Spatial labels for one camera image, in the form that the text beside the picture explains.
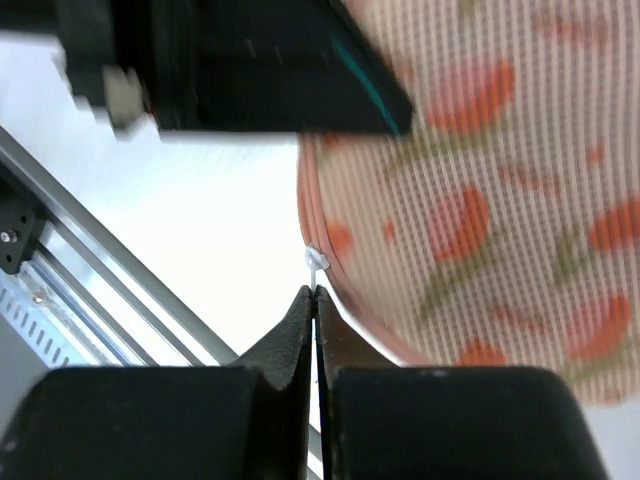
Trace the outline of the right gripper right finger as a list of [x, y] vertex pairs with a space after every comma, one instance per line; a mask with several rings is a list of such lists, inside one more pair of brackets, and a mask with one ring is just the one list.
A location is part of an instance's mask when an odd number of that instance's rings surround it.
[[328, 479], [603, 479], [580, 407], [532, 367], [399, 367], [315, 292]]

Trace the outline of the floral laundry bag pink trim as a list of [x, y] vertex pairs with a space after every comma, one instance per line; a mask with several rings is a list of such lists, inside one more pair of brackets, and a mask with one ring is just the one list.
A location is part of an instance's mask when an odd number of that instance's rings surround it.
[[409, 364], [639, 392], [639, 5], [349, 1], [407, 90], [402, 139], [300, 145], [305, 242]]

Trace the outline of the white zipper pull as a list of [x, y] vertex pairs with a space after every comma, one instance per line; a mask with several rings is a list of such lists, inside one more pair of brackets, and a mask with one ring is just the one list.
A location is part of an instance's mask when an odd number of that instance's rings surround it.
[[305, 250], [305, 264], [310, 271], [309, 286], [315, 292], [318, 286], [318, 273], [329, 268], [330, 264], [326, 256], [312, 246], [307, 246]]

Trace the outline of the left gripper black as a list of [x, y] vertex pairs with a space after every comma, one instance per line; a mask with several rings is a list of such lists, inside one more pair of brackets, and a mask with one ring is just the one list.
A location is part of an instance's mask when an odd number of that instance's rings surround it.
[[1, 29], [54, 36], [71, 93], [118, 130], [155, 118], [158, 1], [3, 1]]

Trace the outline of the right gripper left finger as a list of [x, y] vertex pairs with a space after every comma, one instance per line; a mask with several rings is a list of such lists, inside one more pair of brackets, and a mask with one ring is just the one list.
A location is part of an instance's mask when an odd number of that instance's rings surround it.
[[5, 479], [303, 479], [313, 295], [225, 366], [47, 373], [1, 440]]

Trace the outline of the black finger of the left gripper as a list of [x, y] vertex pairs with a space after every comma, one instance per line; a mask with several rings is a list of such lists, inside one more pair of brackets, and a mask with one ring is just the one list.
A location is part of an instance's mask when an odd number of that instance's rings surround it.
[[400, 137], [413, 105], [339, 1], [153, 1], [166, 130]]

